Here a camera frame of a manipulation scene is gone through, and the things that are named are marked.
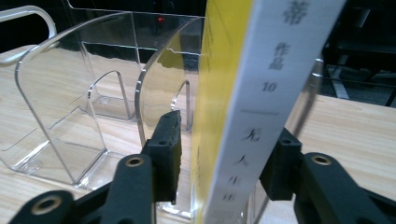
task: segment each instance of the wooden table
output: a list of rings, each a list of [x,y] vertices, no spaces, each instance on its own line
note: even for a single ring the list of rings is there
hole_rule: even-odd
[[[359,185],[396,200],[396,110],[319,96],[300,140],[304,152],[335,157]],[[51,189],[67,189],[76,198],[87,191],[9,171],[0,166],[0,223],[21,206]],[[189,223],[159,214],[159,223]],[[291,203],[270,203],[262,222],[296,223]]]

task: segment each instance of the red light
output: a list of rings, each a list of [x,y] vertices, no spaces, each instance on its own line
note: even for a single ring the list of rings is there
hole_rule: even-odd
[[[158,21],[159,23],[163,22],[164,20],[165,20],[164,17],[159,17],[159,18],[157,18],[157,21]]]

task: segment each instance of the wooden surface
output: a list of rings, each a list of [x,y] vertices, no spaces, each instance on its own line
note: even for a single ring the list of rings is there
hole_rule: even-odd
[[[1,78],[12,81],[12,71],[13,68],[0,68]],[[190,80],[196,81],[196,75],[190,75]],[[1,100],[10,97],[3,90]],[[98,122],[108,148],[116,148],[122,153],[139,152],[140,141],[135,123],[101,117]],[[8,124],[7,130],[17,133],[18,121],[14,123],[14,126],[12,122]],[[179,197],[182,206],[190,202],[186,194],[190,188],[190,136],[189,133],[182,134],[183,157],[179,183],[184,190]],[[299,139],[304,144],[304,152],[317,151],[335,157],[362,187],[396,200],[395,137],[395,109],[319,96]],[[17,174],[3,164],[0,165],[0,186],[0,223],[7,223],[21,206],[45,191],[67,189],[73,192],[75,198],[88,192],[66,184]],[[165,212],[159,212],[158,217],[159,223],[189,223],[185,218],[170,216]],[[270,203],[262,223],[296,223],[292,204]]]

